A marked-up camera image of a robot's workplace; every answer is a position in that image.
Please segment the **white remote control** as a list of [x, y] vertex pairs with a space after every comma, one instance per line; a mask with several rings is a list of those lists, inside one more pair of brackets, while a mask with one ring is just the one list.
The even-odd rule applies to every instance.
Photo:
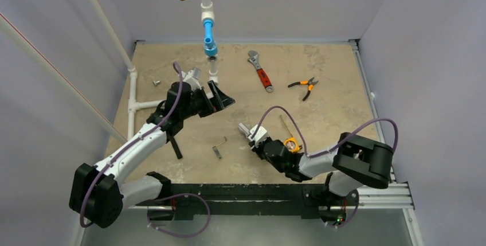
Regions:
[[241, 133], [245, 135], [246, 138], [251, 137], [250, 129], [248, 129], [247, 126], [244, 125], [243, 123], [238, 124], [238, 129]]

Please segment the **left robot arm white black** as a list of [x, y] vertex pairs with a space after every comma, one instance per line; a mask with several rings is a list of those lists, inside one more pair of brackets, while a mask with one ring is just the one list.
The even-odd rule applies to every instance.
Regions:
[[201, 118], [222, 111], [236, 101], [224, 94], [213, 81], [209, 93], [202, 86], [188, 82], [172, 83], [167, 97], [147, 118], [139, 132], [121, 148], [95, 165], [83, 163], [74, 174], [69, 207], [80, 215], [80, 224], [106, 228], [120, 213], [144, 201], [164, 205], [171, 197], [171, 181], [155, 172], [126, 183], [127, 177], [154, 151], [174, 141], [186, 119]]

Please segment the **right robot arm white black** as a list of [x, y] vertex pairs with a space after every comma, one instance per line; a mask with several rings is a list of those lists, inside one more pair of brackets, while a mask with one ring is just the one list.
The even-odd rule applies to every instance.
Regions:
[[267, 132], [252, 138], [250, 149], [269, 162], [278, 172], [295, 182], [311, 180], [328, 173], [322, 188], [325, 202], [335, 204], [361, 186], [386, 189], [393, 158], [393, 148], [381, 142], [355, 135], [336, 150], [315, 158], [290, 152], [280, 140]]

